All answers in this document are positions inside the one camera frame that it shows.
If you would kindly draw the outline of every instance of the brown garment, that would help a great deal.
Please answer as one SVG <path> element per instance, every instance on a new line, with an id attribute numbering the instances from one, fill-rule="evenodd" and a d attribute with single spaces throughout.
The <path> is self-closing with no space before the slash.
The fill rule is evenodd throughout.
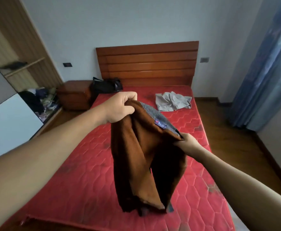
<path id="1" fill-rule="evenodd" d="M 135 112 L 111 128 L 119 204 L 124 212 L 144 205 L 166 211 L 186 168 L 184 152 L 173 145 L 181 137 L 154 124 L 140 102 L 128 100 L 125 105 Z"/>

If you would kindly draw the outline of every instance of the nightstand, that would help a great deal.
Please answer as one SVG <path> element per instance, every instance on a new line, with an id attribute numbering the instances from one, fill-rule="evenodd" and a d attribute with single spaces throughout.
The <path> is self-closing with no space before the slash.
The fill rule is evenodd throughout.
<path id="1" fill-rule="evenodd" d="M 67 81 L 57 89 L 57 95 L 66 110 L 88 110 L 96 99 L 89 89 L 92 80 Z"/>

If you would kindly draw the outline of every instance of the forearm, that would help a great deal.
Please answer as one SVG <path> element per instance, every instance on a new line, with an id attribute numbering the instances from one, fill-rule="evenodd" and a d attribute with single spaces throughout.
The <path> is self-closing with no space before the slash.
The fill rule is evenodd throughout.
<path id="1" fill-rule="evenodd" d="M 233 210 L 252 230 L 281 230 L 281 196 L 202 149 L 204 167 Z"/>
<path id="2" fill-rule="evenodd" d="M 48 182 L 91 130 L 105 121 L 99 109 L 91 109 L 0 157 L 0 225 Z"/>

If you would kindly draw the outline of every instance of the handbag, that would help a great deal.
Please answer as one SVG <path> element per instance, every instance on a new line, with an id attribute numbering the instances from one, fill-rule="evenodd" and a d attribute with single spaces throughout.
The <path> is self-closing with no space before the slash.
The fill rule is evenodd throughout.
<path id="1" fill-rule="evenodd" d="M 115 93 L 123 90 L 123 86 L 118 78 L 107 78 L 104 80 L 93 77 L 90 89 L 95 94 Z"/>

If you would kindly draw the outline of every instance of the clothing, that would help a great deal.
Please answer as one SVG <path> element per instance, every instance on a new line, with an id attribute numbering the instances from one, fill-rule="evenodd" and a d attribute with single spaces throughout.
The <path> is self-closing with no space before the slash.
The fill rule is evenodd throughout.
<path id="1" fill-rule="evenodd" d="M 125 105 L 135 112 L 111 125 L 119 205 L 124 212 L 144 206 L 165 212 L 186 168 L 184 152 L 173 145 L 180 134 L 149 105 L 132 100 Z"/>
<path id="2" fill-rule="evenodd" d="M 160 112 L 170 112 L 176 111 L 182 108 L 191 108 L 191 100 L 190 96 L 182 96 L 180 94 L 176 94 L 172 92 L 165 92 L 162 94 L 155 95 L 155 103 L 158 106 L 158 110 Z"/>

